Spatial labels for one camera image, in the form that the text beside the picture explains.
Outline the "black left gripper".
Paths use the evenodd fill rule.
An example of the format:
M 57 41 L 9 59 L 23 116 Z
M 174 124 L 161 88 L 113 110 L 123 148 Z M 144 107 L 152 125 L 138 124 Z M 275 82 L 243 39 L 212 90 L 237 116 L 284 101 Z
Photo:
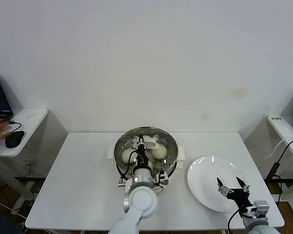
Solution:
M 138 168 L 146 168 L 149 163 L 149 159 L 147 157 L 146 153 L 146 145 L 144 141 L 144 137 L 142 134 L 139 135 L 139 140 L 136 142 L 136 149 L 139 148 L 139 151 L 137 151 L 138 156 L 136 157 L 136 166 Z

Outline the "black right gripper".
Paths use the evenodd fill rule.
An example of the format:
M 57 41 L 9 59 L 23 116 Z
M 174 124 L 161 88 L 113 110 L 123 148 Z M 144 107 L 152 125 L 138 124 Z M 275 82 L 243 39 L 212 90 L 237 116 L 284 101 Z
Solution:
M 252 203 L 249 201 L 250 186 L 239 177 L 236 177 L 236 179 L 241 186 L 241 189 L 230 189 L 227 186 L 224 186 L 222 181 L 217 178 L 218 191 L 222 195 L 227 195 L 228 200 L 233 200 L 239 210 L 243 210 L 252 206 Z

